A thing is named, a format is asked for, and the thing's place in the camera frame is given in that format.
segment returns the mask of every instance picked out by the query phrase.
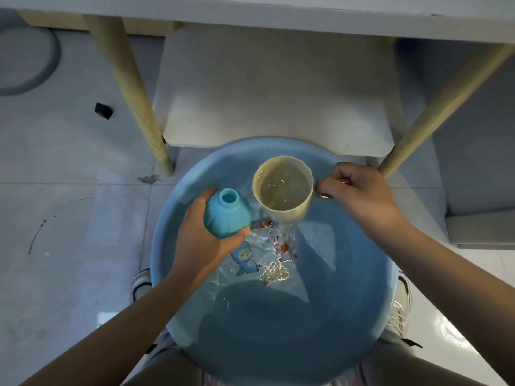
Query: gray hose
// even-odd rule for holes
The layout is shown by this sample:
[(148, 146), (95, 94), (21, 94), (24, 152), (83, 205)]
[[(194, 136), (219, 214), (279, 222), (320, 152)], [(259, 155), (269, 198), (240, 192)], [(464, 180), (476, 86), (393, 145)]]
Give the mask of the gray hose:
[(21, 84), (16, 86), (0, 87), (0, 96), (15, 96), (28, 92), (29, 90), (33, 90), (37, 86), (41, 85), (48, 77), (50, 77), (59, 65), (59, 61), (61, 60), (61, 43), (59, 42), (57, 35), (55, 35), (55, 33), (49, 29), (34, 29), (45, 33), (45, 35), (47, 35), (50, 39), (51, 51), (46, 65), (36, 76), (31, 77), (29, 80)]

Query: gray tiled floor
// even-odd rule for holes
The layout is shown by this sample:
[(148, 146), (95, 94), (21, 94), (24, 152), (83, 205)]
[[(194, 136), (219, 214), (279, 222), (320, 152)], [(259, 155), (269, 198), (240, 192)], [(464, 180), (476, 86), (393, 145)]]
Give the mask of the gray tiled floor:
[[(88, 34), (59, 33), (63, 59), (41, 87), (0, 98), (0, 384), (12, 386), (130, 302), (164, 201), (208, 150), (171, 148), (174, 176), (153, 186), (153, 159)], [(163, 40), (132, 38), (150, 96)], [(106, 121), (96, 101), (114, 107)], [(401, 210), (447, 242), (445, 198), (434, 149), (426, 144), (391, 178)], [(511, 251), (462, 253), (515, 283)], [(419, 355), (487, 384), (502, 382), (485, 361), (445, 339), (441, 314), (416, 289), (410, 337)]]

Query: cartoon sticker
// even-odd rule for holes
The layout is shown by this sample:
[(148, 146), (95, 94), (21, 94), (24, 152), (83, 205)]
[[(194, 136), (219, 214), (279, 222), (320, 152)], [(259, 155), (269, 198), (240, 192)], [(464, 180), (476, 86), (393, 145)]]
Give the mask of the cartoon sticker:
[(240, 266), (240, 269), (238, 272), (236, 272), (236, 275), (258, 272), (259, 267), (261, 267), (261, 264), (257, 264), (254, 260), (251, 260), (252, 249), (250, 248), (250, 244), (247, 241), (237, 247), (234, 252), (231, 253), (231, 257)]

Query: beige plastic cup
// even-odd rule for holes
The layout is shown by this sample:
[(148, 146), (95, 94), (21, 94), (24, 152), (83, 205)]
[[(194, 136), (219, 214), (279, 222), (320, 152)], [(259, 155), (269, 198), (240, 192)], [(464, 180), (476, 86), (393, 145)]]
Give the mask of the beige plastic cup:
[[(290, 195), (292, 196), (291, 199), (293, 205), (289, 206), (289, 208), (273, 208), (273, 205), (275, 204), (274, 202), (276, 201), (264, 200), (263, 185), (266, 181), (269, 181), (270, 175), (274, 171), (279, 170), (280, 172), (281, 167), (283, 167), (287, 172), (288, 169), (292, 169), (291, 166), (298, 169), (298, 171), (296, 171), (298, 176), (295, 176), (295, 178), (292, 179), (289, 179), (288, 176), (276, 176), (272, 181), (272, 183), (276, 184), (271, 184), (271, 186), (277, 185), (285, 180), (294, 181), (293, 184), (290, 184), (292, 185), (290, 190), (293, 190), (293, 194)], [(340, 179), (339, 181), (345, 184), (351, 184), (347, 179)], [(310, 201), (313, 195), (317, 195), (324, 199), (332, 199), (330, 194), (319, 192), (317, 190), (311, 169), (306, 165), (306, 163), (292, 156), (274, 157), (261, 164), (254, 174), (252, 190), (257, 201), (268, 212), (268, 214), (270, 214), (270, 218), (282, 224), (292, 224), (301, 221), (306, 216), (306, 213), (310, 208)], [(278, 198), (281, 198), (284, 195), (279, 193), (277, 196)]]

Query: blue basin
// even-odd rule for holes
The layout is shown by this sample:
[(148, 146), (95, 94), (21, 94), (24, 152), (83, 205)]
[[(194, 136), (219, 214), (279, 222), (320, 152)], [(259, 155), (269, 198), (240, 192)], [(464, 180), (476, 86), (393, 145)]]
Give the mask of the blue basin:
[[(340, 161), (326, 149), (278, 137), (213, 152), (178, 182), (161, 211), (153, 285), (171, 269), (178, 227), (196, 195), (211, 185), (240, 190), (278, 155), (303, 160), (315, 179)], [(334, 200), (313, 198), (296, 247), (289, 279), (263, 285), (259, 273), (228, 277), (219, 270), (169, 322), (172, 337), (204, 370), (233, 385), (320, 384), (370, 351), (390, 312), (395, 264)]]

